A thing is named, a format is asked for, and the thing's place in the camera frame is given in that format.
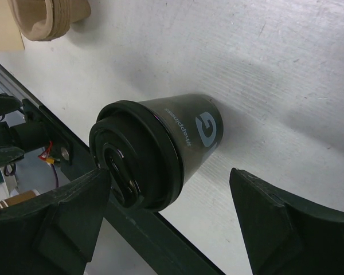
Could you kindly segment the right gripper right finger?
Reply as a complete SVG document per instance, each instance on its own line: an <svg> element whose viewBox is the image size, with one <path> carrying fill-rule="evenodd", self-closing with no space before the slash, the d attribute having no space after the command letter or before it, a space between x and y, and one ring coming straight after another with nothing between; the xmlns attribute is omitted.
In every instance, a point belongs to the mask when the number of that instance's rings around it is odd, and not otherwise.
<svg viewBox="0 0 344 275"><path fill-rule="evenodd" d="M253 274L344 274L344 212L245 170L229 185Z"/></svg>

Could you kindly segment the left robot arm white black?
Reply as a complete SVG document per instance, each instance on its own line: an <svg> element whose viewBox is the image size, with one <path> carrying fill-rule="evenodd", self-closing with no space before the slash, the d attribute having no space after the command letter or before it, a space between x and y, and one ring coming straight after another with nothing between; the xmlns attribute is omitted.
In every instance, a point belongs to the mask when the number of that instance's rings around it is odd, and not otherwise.
<svg viewBox="0 0 344 275"><path fill-rule="evenodd" d="M15 112L22 102L13 96L0 94L0 117ZM19 161L25 153L50 145L50 137L40 121L26 121L8 126L0 121L0 168Z"/></svg>

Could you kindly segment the brown paper bag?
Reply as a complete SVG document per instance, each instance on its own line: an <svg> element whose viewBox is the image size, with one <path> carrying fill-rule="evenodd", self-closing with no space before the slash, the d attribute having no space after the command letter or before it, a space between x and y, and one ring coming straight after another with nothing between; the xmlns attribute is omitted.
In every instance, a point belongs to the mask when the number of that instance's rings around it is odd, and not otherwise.
<svg viewBox="0 0 344 275"><path fill-rule="evenodd" d="M25 50L8 1L0 0L0 52Z"/></svg>

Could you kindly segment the dark translucent coffee cup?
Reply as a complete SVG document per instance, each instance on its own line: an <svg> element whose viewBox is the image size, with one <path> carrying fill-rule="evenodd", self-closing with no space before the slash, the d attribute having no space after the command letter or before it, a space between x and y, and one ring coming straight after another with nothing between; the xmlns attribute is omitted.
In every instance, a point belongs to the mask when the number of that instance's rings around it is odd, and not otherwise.
<svg viewBox="0 0 344 275"><path fill-rule="evenodd" d="M140 103L167 129L182 161L186 183L221 143L224 125L214 100L186 94Z"/></svg>

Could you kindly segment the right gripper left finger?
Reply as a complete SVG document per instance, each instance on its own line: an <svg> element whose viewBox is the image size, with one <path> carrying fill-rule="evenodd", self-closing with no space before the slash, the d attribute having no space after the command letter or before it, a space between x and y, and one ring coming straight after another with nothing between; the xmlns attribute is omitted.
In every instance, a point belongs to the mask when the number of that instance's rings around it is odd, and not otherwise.
<svg viewBox="0 0 344 275"><path fill-rule="evenodd" d="M110 174L93 170L0 210L0 274L83 274L110 195Z"/></svg>

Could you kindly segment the brown cardboard cup carrier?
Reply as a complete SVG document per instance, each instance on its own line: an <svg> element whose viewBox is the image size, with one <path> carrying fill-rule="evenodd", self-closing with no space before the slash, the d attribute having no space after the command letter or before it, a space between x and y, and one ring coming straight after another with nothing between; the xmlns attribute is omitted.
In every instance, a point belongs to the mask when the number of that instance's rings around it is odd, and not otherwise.
<svg viewBox="0 0 344 275"><path fill-rule="evenodd" d="M91 15L87 0L13 0L8 4L21 34L30 41L60 38L72 23Z"/></svg>

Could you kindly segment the black cup lid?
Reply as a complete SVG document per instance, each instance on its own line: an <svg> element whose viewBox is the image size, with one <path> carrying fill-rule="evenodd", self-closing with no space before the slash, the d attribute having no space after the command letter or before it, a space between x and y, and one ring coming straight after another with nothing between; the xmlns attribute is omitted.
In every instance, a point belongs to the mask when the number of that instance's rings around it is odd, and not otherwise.
<svg viewBox="0 0 344 275"><path fill-rule="evenodd" d="M183 186L183 165L161 121L134 101L117 101L98 114L89 133L97 166L111 174L111 193L125 209L159 212Z"/></svg>

